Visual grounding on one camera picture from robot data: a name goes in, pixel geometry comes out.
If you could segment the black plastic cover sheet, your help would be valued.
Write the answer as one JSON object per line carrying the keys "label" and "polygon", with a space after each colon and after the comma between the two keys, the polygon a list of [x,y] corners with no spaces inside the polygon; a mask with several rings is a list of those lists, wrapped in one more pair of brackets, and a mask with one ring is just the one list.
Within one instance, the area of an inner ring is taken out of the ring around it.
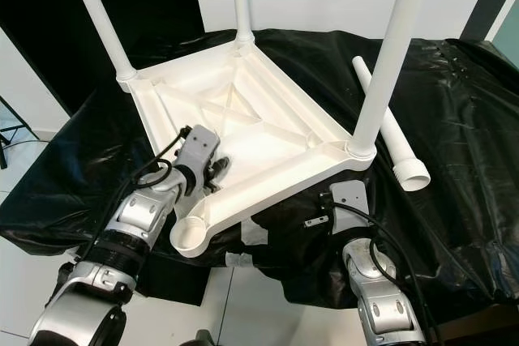
{"label": "black plastic cover sheet", "polygon": [[[402,190],[382,141],[370,169],[333,180],[366,183],[373,216],[400,242],[438,323],[519,305],[519,69],[485,42],[415,39],[390,109],[429,169],[429,186]],[[84,245],[114,212],[122,181],[152,155],[130,95],[97,89],[2,203],[1,234],[34,256]],[[328,187],[322,181],[257,214],[264,245],[244,245],[233,227],[198,258],[160,240],[148,263],[209,268],[249,254],[292,304],[353,310],[329,229],[304,228]]]}

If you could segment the black door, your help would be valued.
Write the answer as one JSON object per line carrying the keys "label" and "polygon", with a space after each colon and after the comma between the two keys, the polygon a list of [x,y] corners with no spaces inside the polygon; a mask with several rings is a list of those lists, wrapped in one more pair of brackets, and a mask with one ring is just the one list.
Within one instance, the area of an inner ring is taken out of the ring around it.
{"label": "black door", "polygon": [[[101,0],[134,68],[170,60],[204,34],[198,0]],[[114,66],[82,0],[1,0],[0,27],[56,101],[73,115]]]}

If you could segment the dark robot leg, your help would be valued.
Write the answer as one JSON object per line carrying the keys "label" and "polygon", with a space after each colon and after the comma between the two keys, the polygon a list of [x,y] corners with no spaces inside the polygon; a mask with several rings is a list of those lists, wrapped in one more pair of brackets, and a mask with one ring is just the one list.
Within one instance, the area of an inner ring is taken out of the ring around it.
{"label": "dark robot leg", "polygon": [[181,346],[217,346],[212,338],[211,332],[208,330],[199,330],[196,332],[193,340],[182,343]]}

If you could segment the black tripod stand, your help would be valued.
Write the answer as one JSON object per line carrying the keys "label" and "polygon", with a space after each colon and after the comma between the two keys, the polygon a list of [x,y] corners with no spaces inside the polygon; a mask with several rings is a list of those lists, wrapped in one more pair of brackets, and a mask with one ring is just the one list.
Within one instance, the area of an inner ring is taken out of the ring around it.
{"label": "black tripod stand", "polygon": [[16,138],[19,129],[24,128],[24,124],[21,119],[19,119],[18,115],[14,112],[11,106],[4,101],[3,98],[0,99],[0,138],[1,138],[1,151],[2,151],[2,161],[1,161],[1,169],[6,169],[8,167],[7,154],[5,153],[5,149],[10,146]]}

